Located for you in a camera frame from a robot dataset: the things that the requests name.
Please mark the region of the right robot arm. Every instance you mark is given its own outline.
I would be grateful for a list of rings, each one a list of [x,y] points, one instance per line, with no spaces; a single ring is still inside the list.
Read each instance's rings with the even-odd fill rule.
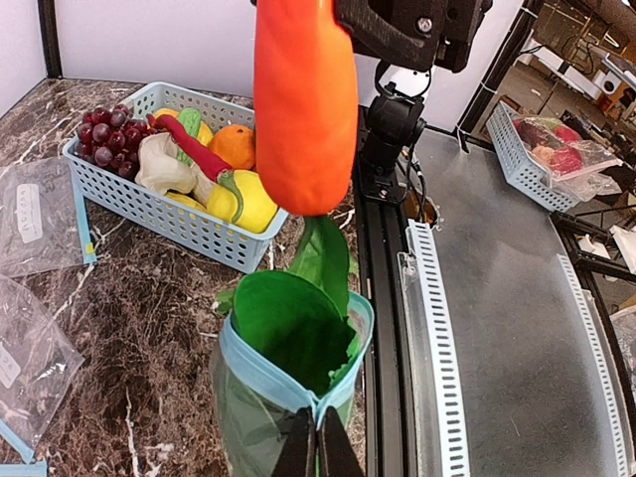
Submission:
[[[338,23],[376,72],[457,73],[468,63],[488,1],[339,1]],[[317,434],[323,476],[466,476],[461,387],[431,227],[405,213],[425,199],[414,147],[424,94],[377,80],[359,114],[354,168],[362,285],[376,311],[365,362],[367,460],[360,463],[333,411]]]

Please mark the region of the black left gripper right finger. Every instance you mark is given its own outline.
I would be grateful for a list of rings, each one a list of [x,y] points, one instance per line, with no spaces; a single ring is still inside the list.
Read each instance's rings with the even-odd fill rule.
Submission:
[[[318,475],[364,477],[347,432],[333,406],[326,409],[318,429]]]

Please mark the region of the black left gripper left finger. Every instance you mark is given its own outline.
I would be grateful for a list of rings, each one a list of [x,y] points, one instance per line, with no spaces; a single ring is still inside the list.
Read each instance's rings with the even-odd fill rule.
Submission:
[[[300,408],[280,455],[272,477],[314,477],[316,471],[316,426],[310,407]]]

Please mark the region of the green white bok choy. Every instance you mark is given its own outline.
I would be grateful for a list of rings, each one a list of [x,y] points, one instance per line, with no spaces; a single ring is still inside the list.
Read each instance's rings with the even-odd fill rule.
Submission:
[[[292,264],[246,275],[222,292],[218,311],[229,312],[239,336],[317,395],[327,374],[348,362],[355,332],[349,317],[350,253],[327,216],[306,217]]]

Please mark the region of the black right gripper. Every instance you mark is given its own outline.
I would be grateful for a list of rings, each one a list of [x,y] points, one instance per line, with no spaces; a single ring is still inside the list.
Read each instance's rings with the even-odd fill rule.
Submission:
[[[356,54],[410,70],[436,65],[457,74],[466,68],[492,6],[492,0],[449,0],[442,30],[440,1],[337,1],[335,17]]]

